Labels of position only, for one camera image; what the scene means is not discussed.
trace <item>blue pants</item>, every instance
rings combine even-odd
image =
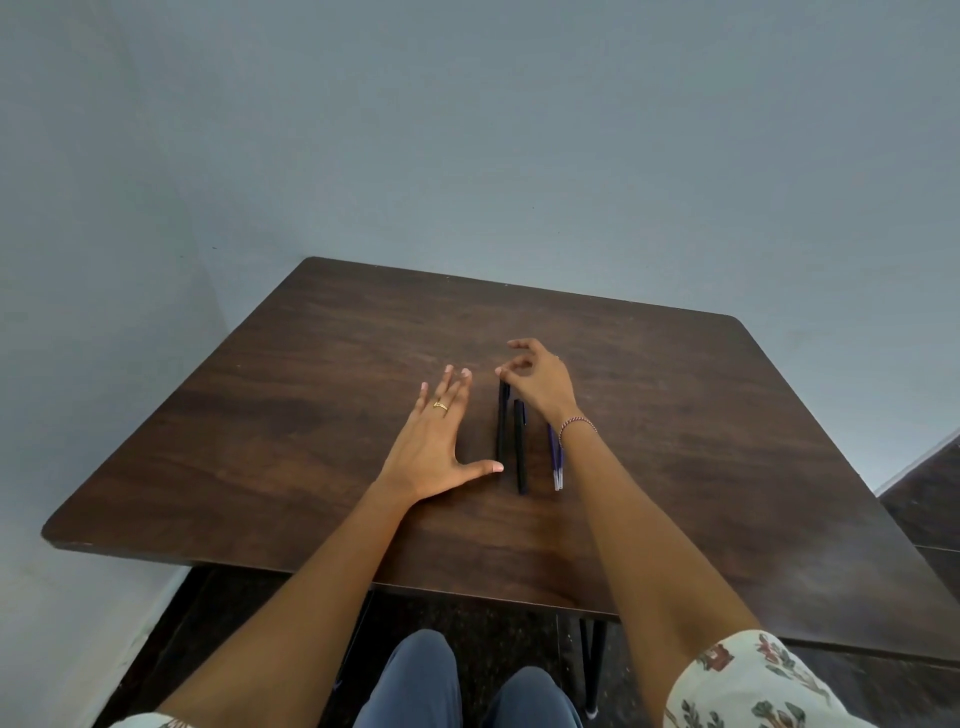
[[[354,728],[460,728],[457,661],[444,636],[421,629],[396,646]],[[583,728],[573,703],[539,667],[496,694],[483,728]]]

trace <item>floral shirt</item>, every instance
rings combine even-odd
[[[738,632],[703,652],[670,691],[663,728],[869,728],[771,634]]]

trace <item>gray wall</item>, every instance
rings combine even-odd
[[[960,4],[115,7],[231,326],[327,255],[737,316],[874,488],[960,424]]]
[[[85,726],[183,570],[47,517],[226,333],[105,2],[0,22],[0,723]]]

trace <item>black pen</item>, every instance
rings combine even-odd
[[[496,410],[496,461],[505,463],[507,455],[507,402],[510,401],[510,385],[500,382],[500,399]]]
[[[516,491],[527,494],[527,461],[524,457],[523,429],[527,424],[527,408],[523,400],[514,400],[514,444],[516,446]]]

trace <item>brown wood grain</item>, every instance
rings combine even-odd
[[[537,336],[637,482],[781,637],[960,660],[960,607],[734,318],[308,258],[53,515],[56,546],[295,570],[444,364],[492,457],[505,343]],[[415,507],[377,583],[615,615],[531,412],[512,467]]]

